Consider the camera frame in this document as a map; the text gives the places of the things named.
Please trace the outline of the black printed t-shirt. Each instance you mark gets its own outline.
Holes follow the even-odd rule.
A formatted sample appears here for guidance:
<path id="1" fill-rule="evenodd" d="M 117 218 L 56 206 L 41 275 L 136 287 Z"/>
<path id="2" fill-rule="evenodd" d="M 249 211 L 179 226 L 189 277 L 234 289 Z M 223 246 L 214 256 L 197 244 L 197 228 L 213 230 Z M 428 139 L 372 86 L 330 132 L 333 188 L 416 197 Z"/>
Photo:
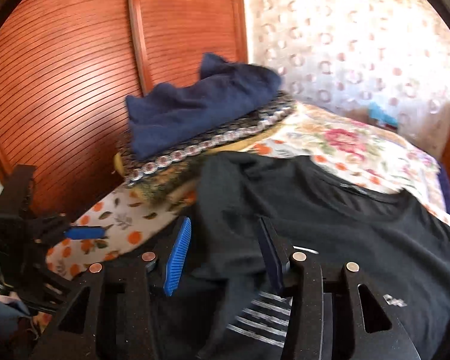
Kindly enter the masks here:
<path id="1" fill-rule="evenodd" d="M 407 191 L 361 189 L 305 156 L 225 152 L 205 162 L 178 289 L 155 297 L 162 359 L 278 359 L 290 303 L 267 281 L 256 231 L 271 224 L 324 275 L 355 262 L 422 359 L 450 336 L 450 226 Z"/>

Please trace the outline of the orange print white blanket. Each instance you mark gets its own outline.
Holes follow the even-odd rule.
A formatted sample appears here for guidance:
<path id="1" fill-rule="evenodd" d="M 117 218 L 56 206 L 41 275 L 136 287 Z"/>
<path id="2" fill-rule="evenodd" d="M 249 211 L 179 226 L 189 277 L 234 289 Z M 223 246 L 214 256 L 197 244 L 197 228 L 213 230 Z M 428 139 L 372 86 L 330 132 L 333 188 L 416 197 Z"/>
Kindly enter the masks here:
<path id="1" fill-rule="evenodd" d="M 91 264 L 134 250 L 195 202 L 196 185 L 195 180 L 186 182 L 157 205 L 149 205 L 134 189 L 118 187 L 76 221 L 78 225 L 103 228 L 105 236 L 65 239 L 55 244 L 46 257 L 49 270 L 70 280 Z"/>

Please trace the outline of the navy blue bed sheet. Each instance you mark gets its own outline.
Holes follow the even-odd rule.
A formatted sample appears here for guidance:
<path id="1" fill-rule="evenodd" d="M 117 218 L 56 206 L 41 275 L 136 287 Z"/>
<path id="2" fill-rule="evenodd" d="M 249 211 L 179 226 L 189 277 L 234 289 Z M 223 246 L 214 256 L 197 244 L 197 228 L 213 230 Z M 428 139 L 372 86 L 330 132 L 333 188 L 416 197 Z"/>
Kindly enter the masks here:
<path id="1" fill-rule="evenodd" d="M 450 178 L 443 163 L 439 162 L 438 180 L 445 202 L 445 210 L 450 215 Z"/>

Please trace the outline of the patterned folded cloth stack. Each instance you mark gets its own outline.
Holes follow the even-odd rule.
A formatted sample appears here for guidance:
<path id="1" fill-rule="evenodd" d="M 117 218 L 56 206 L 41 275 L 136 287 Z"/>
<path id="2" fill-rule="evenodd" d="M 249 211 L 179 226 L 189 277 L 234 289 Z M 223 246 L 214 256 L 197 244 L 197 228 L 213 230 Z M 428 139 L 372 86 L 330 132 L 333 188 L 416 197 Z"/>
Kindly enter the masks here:
<path id="1" fill-rule="evenodd" d="M 208 155 L 221 150 L 240 151 L 275 133 L 294 113 L 296 101 L 285 92 L 249 114 L 202 133 L 169 149 L 139 160 L 131 150 L 131 134 L 118 144 L 113 165 L 125 186 L 149 206 L 166 199 L 185 182 L 197 177 Z"/>

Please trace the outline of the floral pink quilt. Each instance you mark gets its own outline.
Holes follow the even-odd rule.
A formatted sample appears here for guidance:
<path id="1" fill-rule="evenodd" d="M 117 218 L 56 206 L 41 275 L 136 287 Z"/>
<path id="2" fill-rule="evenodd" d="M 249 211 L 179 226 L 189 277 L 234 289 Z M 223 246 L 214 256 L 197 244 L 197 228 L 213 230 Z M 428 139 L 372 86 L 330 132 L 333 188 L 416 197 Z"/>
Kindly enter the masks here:
<path id="1" fill-rule="evenodd" d="M 273 135 L 247 150 L 274 158 L 309 155 L 327 172 L 383 194 L 405 189 L 450 226 L 437 161 L 396 133 L 298 103 Z"/>

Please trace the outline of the navy blue folded garment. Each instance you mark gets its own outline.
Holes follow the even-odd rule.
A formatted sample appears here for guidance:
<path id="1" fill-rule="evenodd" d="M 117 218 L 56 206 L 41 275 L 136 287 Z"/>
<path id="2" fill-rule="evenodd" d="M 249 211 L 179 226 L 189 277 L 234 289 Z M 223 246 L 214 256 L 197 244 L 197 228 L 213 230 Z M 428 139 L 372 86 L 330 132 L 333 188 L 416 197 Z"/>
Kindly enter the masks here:
<path id="1" fill-rule="evenodd" d="M 232 63 L 205 53 L 200 80 L 179 88 L 168 82 L 146 96 L 126 96 L 130 147 L 139 161 L 246 116 L 268 104 L 281 86 L 273 70 Z"/>

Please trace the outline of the wooden louvered wardrobe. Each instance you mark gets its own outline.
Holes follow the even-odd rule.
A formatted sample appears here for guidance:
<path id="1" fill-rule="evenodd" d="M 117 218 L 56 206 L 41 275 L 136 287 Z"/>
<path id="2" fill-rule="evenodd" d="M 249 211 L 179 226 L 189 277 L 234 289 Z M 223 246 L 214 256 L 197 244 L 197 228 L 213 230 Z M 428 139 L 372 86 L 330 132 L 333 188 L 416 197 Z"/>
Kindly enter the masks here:
<path id="1" fill-rule="evenodd" d="M 246 61 L 243 0 L 0 0 L 0 180 L 32 165 L 31 210 L 79 217 L 118 184 L 125 98 Z"/>

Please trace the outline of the blue toy on headboard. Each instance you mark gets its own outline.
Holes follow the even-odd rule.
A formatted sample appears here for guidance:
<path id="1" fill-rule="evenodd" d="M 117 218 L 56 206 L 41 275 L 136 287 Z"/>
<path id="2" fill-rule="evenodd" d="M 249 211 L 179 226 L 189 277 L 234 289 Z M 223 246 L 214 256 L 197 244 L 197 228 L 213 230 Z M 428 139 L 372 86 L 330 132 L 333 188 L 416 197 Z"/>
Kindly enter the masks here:
<path id="1" fill-rule="evenodd" d="M 385 128 L 390 131 L 398 130 L 398 122 L 393 117 L 388 115 L 378 104 L 373 102 L 368 107 L 369 123 L 380 128 Z"/>

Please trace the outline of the circle patterned lace curtain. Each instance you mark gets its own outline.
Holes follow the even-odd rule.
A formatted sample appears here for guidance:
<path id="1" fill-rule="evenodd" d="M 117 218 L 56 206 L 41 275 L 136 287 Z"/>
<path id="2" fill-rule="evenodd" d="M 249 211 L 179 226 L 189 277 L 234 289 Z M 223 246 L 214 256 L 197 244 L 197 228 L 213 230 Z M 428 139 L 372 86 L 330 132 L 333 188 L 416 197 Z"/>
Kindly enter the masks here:
<path id="1" fill-rule="evenodd" d="M 427 0 L 244 0 L 249 59 L 337 111 L 406 124 L 450 105 L 450 29 Z"/>

